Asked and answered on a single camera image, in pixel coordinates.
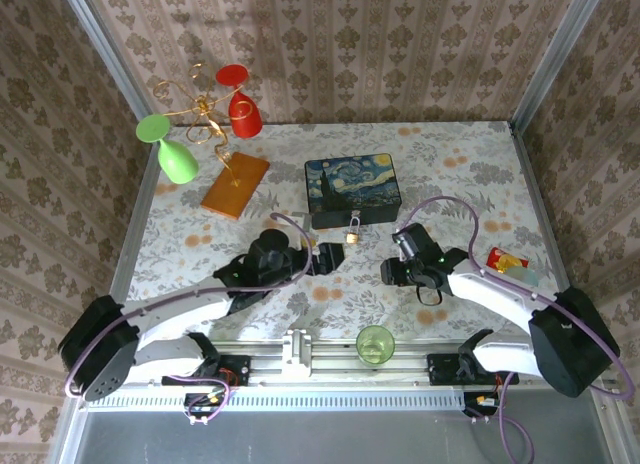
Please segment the starry night box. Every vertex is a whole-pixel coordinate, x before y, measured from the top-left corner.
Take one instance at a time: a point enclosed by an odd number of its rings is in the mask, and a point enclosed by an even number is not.
[[[402,200],[389,154],[337,157],[304,165],[314,229],[393,222]]]

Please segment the wooden block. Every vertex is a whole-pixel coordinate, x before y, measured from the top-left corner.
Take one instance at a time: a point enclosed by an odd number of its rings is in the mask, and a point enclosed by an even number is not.
[[[229,166],[233,169],[236,179],[240,181],[239,185],[233,185],[231,173],[225,167],[200,205],[237,220],[269,169],[269,162],[241,152],[234,152]]]

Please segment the table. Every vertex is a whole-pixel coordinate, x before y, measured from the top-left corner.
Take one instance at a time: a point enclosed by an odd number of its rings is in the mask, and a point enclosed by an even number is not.
[[[269,218],[273,211],[307,212],[307,160],[383,152],[391,154],[398,178],[403,200],[399,221],[427,197],[460,197],[480,215],[475,248],[479,259],[486,260],[489,250],[498,246],[529,259],[541,287],[557,291],[506,122],[265,126],[253,139],[231,140],[232,150],[271,162],[238,221],[200,208],[222,164],[215,158],[214,143],[196,146],[185,132],[174,129],[168,138],[191,149],[200,173],[182,186],[160,174],[129,300],[154,297],[211,275],[246,252],[263,229],[278,226]],[[472,221],[457,205],[435,203],[417,218],[444,250],[466,248]],[[216,340],[280,338],[289,328],[307,329],[314,338],[353,338],[371,324],[387,327],[396,339],[466,339],[486,327],[521,332],[467,301],[445,296],[441,306],[425,307],[414,288],[383,285],[380,263],[398,253],[390,237],[394,230],[393,223],[364,226],[359,243],[345,245],[346,259],[338,271],[305,277],[242,312],[194,324],[193,330],[210,327]],[[313,231],[320,242],[344,243],[345,233]]]

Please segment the brass padlock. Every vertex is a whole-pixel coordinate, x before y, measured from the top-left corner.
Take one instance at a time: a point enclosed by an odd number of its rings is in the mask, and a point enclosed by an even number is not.
[[[347,231],[347,244],[358,243],[358,231],[360,230],[360,211],[353,211],[351,213],[351,221],[349,221],[349,230]]]

